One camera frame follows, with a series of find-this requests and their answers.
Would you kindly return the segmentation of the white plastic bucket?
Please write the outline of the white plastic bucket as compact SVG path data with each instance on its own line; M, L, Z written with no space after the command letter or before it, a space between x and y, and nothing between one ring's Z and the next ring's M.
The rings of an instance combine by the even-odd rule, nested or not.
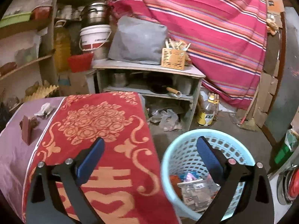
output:
M80 30L79 48L83 52L91 52L110 42L112 30L109 25L93 25Z

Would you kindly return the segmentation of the clear oil bottle yellow label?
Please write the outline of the clear oil bottle yellow label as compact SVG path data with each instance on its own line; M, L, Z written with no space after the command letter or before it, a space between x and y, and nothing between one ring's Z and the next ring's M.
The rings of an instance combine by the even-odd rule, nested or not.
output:
M209 94L208 99L199 104L197 123L201 126L210 126L218 112L218 96Z

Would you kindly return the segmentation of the red lid steel pot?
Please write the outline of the red lid steel pot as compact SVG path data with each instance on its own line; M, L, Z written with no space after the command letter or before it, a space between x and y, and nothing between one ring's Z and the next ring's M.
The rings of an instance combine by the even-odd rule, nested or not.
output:
M298 197L298 165L279 174L277 198L281 205L291 204Z

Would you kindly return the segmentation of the red striped hanging cloth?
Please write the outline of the red striped hanging cloth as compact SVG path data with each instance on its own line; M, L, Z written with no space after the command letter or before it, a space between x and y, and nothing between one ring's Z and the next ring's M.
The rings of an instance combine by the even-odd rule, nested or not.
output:
M185 41L203 86L229 105L247 109L266 54L266 0L110 0L115 18L135 17L167 27Z

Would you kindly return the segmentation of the red gold patterned cloth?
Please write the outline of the red gold patterned cloth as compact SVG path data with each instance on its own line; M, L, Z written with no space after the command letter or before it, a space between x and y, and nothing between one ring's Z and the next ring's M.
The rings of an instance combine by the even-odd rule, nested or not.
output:
M105 223L178 223L160 180L160 162L134 92L72 95L62 99L31 155L22 209L39 162L61 164L92 145L104 152L82 191Z

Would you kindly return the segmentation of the green plastic tub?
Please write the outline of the green plastic tub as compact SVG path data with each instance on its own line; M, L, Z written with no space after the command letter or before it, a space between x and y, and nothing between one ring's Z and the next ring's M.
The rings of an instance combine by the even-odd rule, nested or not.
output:
M31 12L5 16L0 21L0 27L3 28L16 23L27 22L30 20L30 17Z

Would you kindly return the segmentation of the green box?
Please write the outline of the green box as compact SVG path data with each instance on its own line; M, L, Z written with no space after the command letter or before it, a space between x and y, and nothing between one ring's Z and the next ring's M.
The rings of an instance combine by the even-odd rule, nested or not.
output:
M274 158L274 162L281 166L288 158L293 154L293 152L298 147L298 133L292 128L286 132L284 143L282 144L279 152Z

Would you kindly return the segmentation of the light blue plastic basket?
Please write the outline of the light blue plastic basket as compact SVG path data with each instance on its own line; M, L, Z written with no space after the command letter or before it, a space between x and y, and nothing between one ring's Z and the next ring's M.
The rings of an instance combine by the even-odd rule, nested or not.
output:
M255 165L255 160L249 150L236 138L222 131L204 128L191 130L178 136L164 153L161 163L161 182L164 193L176 214L192 220L198 220L202 214L191 210L178 197L172 187L170 176L192 171L197 172L202 179L208 176L208 170L196 148L196 142L200 136L204 136L212 148L220 150L227 159L233 158L244 165Z

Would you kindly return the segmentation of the cardboard box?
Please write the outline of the cardboard box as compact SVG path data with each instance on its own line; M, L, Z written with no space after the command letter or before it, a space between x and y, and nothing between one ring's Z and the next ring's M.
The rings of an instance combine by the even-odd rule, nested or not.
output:
M89 94L88 84L83 72L69 71L58 74L59 91L62 96Z

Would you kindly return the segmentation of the small steel pot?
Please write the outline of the small steel pot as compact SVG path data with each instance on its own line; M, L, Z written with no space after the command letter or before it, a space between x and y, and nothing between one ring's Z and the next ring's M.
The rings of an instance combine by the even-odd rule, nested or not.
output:
M112 73L110 75L111 86L117 88L123 88L128 85L128 79L126 73Z

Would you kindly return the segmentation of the red plastic basket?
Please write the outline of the red plastic basket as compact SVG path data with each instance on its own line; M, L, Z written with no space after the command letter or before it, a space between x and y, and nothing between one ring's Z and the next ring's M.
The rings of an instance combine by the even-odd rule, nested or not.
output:
M92 60L93 60L92 53L74 55L67 58L68 65L72 73L90 70Z

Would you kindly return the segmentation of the steel cooking pot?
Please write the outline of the steel cooking pot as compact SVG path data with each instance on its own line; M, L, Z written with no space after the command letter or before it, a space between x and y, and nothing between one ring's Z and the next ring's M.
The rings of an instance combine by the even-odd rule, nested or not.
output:
M110 23L110 8L107 3L94 2L81 11L82 27L93 25L108 25Z

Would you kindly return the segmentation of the white crumpled paper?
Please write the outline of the white crumpled paper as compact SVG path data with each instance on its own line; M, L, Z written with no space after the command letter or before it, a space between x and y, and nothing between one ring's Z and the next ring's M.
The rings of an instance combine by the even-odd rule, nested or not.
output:
M54 107L50 103L45 103L41 106L40 110L34 114L34 116L47 118L53 110Z

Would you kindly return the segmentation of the silver foil snack bag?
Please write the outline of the silver foil snack bag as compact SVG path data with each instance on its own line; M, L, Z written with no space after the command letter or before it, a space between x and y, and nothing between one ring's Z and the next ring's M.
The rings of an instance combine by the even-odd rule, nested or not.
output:
M206 178L178 183L183 203L195 212L205 211L216 197L220 185Z

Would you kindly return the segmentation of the wooden wall shelf unit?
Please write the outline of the wooden wall shelf unit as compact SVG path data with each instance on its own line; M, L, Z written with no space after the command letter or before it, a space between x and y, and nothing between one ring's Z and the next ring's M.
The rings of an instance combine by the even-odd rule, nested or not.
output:
M22 99L35 83L57 84L54 65L54 13L57 0L1 0L1 19L52 6L48 19L1 28L1 97Z

